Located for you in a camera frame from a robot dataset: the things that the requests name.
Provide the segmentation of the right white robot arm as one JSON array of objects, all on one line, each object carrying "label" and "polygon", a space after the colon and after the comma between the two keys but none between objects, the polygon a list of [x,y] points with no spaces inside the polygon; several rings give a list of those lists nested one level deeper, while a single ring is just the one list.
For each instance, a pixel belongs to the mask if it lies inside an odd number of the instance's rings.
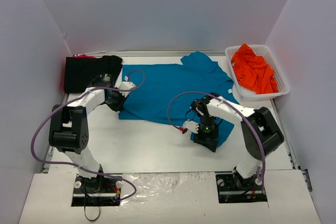
[{"label": "right white robot arm", "polygon": [[233,183],[237,188],[246,188],[255,175],[260,182],[264,181],[266,158],[284,142],[284,135],[268,108],[247,108],[219,94],[210,93],[194,100],[190,109],[200,122],[186,120],[183,132],[191,131],[193,141],[212,152],[216,151],[218,145],[217,119],[228,121],[241,129],[246,150],[233,170]]}]

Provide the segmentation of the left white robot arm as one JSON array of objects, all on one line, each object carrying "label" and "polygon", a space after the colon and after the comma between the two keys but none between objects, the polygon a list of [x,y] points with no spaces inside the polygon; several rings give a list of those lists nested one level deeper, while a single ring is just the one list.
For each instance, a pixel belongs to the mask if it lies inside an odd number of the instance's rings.
[{"label": "left white robot arm", "polygon": [[125,77],[118,87],[111,74],[95,77],[81,94],[81,98],[60,108],[51,117],[49,145],[65,153],[78,165],[78,175],[87,178],[87,186],[93,191],[101,191],[106,185],[102,166],[95,160],[89,147],[88,115],[98,106],[106,104],[112,111],[120,112],[136,84]]}]

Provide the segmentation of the blue t shirt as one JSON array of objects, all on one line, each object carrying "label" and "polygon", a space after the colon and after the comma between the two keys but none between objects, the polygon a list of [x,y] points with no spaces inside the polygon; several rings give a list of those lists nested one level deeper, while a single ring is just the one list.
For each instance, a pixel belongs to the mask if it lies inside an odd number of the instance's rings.
[{"label": "blue t shirt", "polygon": [[165,57],[124,58],[122,74],[141,88],[133,91],[119,113],[119,120],[153,127],[149,132],[156,142],[169,145],[190,145],[189,136],[183,136],[171,122],[180,126],[191,118],[188,112],[193,100],[204,93],[217,93],[236,102],[232,93],[234,83],[227,73],[202,52],[193,52],[168,62]]}]

